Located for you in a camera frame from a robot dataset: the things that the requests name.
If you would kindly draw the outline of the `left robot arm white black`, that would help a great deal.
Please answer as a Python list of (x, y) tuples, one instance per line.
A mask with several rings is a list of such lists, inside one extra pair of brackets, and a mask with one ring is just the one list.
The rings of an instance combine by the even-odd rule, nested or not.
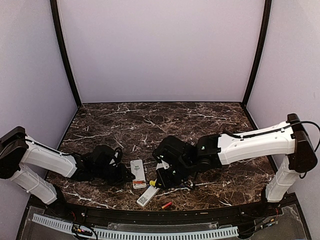
[(101, 179), (109, 186), (116, 186), (135, 179), (135, 175), (121, 162), (122, 149), (98, 145), (85, 154), (64, 153), (48, 147), (26, 134), (17, 126), (0, 138), (0, 177), (10, 180), (27, 193), (51, 205), (60, 218), (67, 218), (70, 206), (59, 187), (45, 181), (29, 165), (58, 173), (77, 182)]

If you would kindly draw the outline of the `yellow handled screwdriver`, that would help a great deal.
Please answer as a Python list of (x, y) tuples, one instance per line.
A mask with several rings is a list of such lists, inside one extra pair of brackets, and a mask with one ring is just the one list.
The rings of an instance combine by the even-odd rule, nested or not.
[(155, 188), (156, 187), (156, 181), (155, 180), (150, 180), (149, 181), (149, 185)]

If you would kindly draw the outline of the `white remote with label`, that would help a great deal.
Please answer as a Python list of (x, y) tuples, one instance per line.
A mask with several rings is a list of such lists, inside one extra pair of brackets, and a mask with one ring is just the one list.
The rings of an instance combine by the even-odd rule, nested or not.
[(159, 190), (159, 188), (149, 186), (147, 190), (137, 199), (136, 203), (144, 208), (150, 202), (150, 200), (158, 193)]

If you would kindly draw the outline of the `left black frame post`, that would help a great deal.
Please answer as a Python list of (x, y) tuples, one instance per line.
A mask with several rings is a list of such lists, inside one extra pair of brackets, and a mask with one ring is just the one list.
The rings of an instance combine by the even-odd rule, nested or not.
[(51, 8), (51, 15), (55, 30), (55, 35), (60, 51), (60, 56), (62, 59), (63, 67), (65, 70), (65, 74), (68, 80), (68, 84), (73, 96), (73, 99), (75, 101), (75, 104), (77, 108), (80, 108), (82, 106), (82, 101), (76, 86), (76, 81), (72, 72), (71, 64), (69, 61), (69, 56), (67, 53), (67, 48), (64, 40), (64, 34), (62, 29), (62, 24), (60, 20), (60, 14), (59, 14), (59, 8), (58, 8), (58, 1), (57, 0), (50, 0), (50, 8)]

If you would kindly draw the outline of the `right black frame post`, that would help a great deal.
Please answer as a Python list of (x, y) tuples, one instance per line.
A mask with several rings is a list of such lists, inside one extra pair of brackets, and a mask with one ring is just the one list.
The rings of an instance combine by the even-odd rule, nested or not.
[(252, 68), (250, 71), (248, 83), (245, 89), (245, 93), (241, 102), (241, 105), (244, 109), (247, 108), (247, 105), (249, 103), (251, 93), (255, 84), (255, 80), (258, 74), (258, 69), (260, 66), (263, 50), (264, 50), (264, 45), (265, 45), (265, 40), (266, 40), (266, 35), (268, 31), (268, 25), (269, 25), (269, 20), (270, 20), (270, 14), (271, 14), (271, 7), (272, 7), (272, 0), (265, 0), (264, 1), (264, 7), (263, 7), (263, 14), (262, 14), (262, 20), (261, 20), (261, 26), (260, 26), (260, 31), (259, 31), (259, 36), (258, 36), (258, 42), (256, 46), (256, 51), (252, 63)]

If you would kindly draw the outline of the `red orange battery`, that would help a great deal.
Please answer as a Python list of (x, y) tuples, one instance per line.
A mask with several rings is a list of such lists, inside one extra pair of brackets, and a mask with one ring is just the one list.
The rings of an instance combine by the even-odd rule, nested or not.
[(161, 208), (166, 209), (166, 208), (170, 207), (171, 205), (172, 205), (172, 202), (170, 201), (170, 202), (164, 204)]

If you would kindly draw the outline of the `white remote with buttons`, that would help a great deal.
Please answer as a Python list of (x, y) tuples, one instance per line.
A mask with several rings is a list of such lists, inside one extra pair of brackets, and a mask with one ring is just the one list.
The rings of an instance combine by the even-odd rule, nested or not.
[(145, 177), (145, 169), (143, 165), (143, 161), (141, 159), (131, 160), (130, 161), (130, 170), (131, 173), (135, 176), (135, 179), (132, 181), (133, 183), (146, 183), (146, 177)]

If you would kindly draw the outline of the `black front rail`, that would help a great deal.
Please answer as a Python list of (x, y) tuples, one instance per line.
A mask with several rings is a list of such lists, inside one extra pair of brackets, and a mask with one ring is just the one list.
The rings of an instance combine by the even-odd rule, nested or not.
[(116, 210), (99, 207), (86, 207), (72, 203), (58, 203), (46, 207), (57, 217), (75, 220), (90, 226), (116, 224), (138, 225), (179, 225), (218, 223), (219, 225), (246, 225), (255, 220), (265, 220), (283, 213), (280, 205), (266, 205), (254, 202), (244, 205), (185, 211), (142, 211)]

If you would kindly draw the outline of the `black frame post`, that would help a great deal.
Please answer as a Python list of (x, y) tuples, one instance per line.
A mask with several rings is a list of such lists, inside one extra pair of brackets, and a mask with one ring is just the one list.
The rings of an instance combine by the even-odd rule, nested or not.
[(248, 83), (245, 89), (245, 93), (241, 102), (241, 105), (244, 109), (247, 108), (247, 105), (249, 103), (251, 93), (255, 84), (255, 80), (258, 74), (258, 69), (260, 66), (263, 50), (264, 50), (264, 45), (265, 45), (265, 40), (266, 40), (266, 35), (268, 31), (268, 25), (269, 25), (269, 20), (270, 20), (270, 14), (271, 14), (271, 7), (272, 7), (272, 0), (265, 0), (264, 1), (264, 7), (263, 7), (263, 14), (262, 14), (262, 20), (261, 20), (261, 26), (260, 26), (260, 31), (259, 31), (259, 36), (258, 36), (258, 42), (256, 46), (256, 51), (252, 63), (252, 68), (250, 71)]
[(71, 64), (69, 61), (69, 56), (67, 53), (67, 48), (64, 40), (64, 34), (62, 29), (62, 24), (60, 20), (60, 14), (59, 14), (59, 8), (58, 8), (58, 1), (57, 0), (50, 0), (50, 8), (51, 8), (51, 15), (55, 30), (55, 35), (60, 51), (60, 56), (62, 59), (63, 67), (65, 70), (65, 74), (68, 80), (68, 84), (73, 96), (73, 99), (75, 101), (75, 104), (77, 108), (80, 108), (82, 106), (82, 101), (76, 86), (76, 81), (72, 72)]

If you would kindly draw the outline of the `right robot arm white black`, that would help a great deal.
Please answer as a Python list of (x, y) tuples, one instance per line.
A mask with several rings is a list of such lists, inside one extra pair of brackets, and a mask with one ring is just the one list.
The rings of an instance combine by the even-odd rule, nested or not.
[(317, 147), (311, 143), (297, 114), (271, 127), (231, 133), (205, 135), (195, 145), (169, 135), (153, 151), (157, 161), (155, 187), (171, 189), (187, 181), (193, 174), (220, 169), (232, 163), (263, 156), (284, 155), (280, 169), (265, 187), (262, 201), (255, 205), (255, 213), (266, 217), (280, 202), (300, 174), (311, 171), (318, 164)]

